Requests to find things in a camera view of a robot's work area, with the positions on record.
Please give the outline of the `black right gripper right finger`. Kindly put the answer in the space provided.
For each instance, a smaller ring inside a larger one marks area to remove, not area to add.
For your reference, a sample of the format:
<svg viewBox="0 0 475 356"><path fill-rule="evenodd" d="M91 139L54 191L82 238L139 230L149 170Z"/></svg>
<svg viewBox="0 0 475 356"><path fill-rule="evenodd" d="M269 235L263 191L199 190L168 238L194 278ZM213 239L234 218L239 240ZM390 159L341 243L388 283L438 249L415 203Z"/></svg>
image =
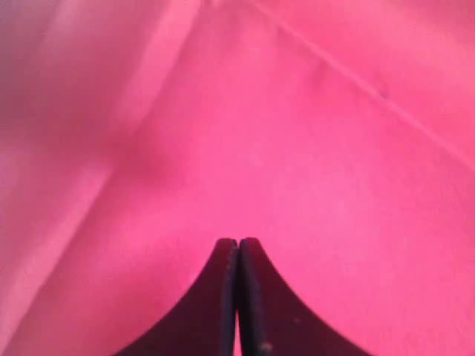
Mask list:
<svg viewBox="0 0 475 356"><path fill-rule="evenodd" d="M314 314L289 287L260 241L239 244L237 312L243 355L366 355Z"/></svg>

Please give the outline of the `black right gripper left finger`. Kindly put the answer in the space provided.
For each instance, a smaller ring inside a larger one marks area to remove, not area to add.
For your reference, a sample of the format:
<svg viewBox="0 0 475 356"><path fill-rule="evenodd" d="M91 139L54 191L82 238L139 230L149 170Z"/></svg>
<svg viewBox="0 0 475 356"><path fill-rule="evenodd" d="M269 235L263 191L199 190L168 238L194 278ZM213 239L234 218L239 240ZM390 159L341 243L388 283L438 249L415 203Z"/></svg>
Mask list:
<svg viewBox="0 0 475 356"><path fill-rule="evenodd" d="M238 244L219 239L177 304L118 355L232 355Z"/></svg>

